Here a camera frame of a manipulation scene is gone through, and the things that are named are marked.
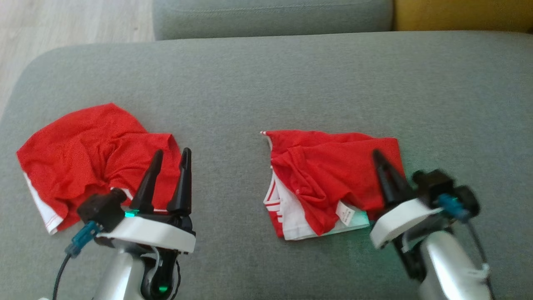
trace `gray upholstered surface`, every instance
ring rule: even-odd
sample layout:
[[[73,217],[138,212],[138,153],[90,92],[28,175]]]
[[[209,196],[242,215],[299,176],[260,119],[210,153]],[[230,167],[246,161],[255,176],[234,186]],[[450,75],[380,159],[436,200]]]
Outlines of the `gray upholstered surface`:
[[[158,40],[388,31],[392,0],[154,0]]]
[[[415,297],[393,250],[374,250],[367,230],[276,238],[262,204],[270,170],[259,131],[269,129],[397,137],[409,173],[440,167],[476,191],[497,295],[533,297],[532,50],[525,34],[390,32],[49,52],[21,76],[0,124],[2,299],[49,296],[79,228],[46,234],[15,151],[61,115],[110,101],[192,149],[198,242],[181,259],[180,299]],[[60,299],[90,299],[111,253],[84,249]]]

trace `blue cable connector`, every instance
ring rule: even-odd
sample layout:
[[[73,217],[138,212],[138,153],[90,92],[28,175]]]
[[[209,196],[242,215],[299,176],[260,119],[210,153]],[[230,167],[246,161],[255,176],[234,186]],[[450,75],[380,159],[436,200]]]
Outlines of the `blue cable connector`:
[[[452,197],[450,194],[441,194],[438,201],[439,206],[444,208],[445,212],[462,223],[468,222],[471,218],[470,212],[463,207],[456,197]]]
[[[70,254],[72,258],[76,258],[82,251],[83,247],[94,239],[98,233],[100,233],[100,227],[95,221],[90,221],[85,224],[85,226],[74,235],[72,243],[65,249],[65,253]]]

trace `clothing tag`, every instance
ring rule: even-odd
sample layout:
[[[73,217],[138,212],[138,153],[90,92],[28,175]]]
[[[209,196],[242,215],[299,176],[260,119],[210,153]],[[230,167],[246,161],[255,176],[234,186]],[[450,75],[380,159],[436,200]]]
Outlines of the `clothing tag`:
[[[360,210],[340,200],[338,202],[337,210],[335,211],[335,213],[338,215],[341,222],[343,222],[346,226],[349,226],[350,221],[352,220],[353,215],[356,213],[356,211]]]

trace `folded red garment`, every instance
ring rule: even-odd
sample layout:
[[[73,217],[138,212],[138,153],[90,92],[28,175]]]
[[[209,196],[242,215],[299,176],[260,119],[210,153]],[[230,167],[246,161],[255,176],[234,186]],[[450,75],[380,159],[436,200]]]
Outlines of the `folded red garment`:
[[[274,173],[293,192],[305,219],[317,235],[330,231],[338,220],[340,199],[368,213],[383,210],[384,201],[372,152],[379,149],[403,174],[395,138],[373,138],[362,133],[329,135],[319,131],[264,132],[272,143]]]
[[[147,132],[115,104],[58,119],[30,137],[17,156],[45,227],[53,234],[78,222],[76,209],[95,193],[116,187],[131,200],[157,149],[164,158],[153,205],[165,209],[179,178],[178,145],[169,133]]]

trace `yellow cushion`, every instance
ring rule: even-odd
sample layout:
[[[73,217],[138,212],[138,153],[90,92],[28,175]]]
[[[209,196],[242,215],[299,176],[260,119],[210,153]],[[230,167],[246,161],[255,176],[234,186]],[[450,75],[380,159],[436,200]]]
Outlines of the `yellow cushion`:
[[[533,0],[395,0],[396,30],[533,31]]]

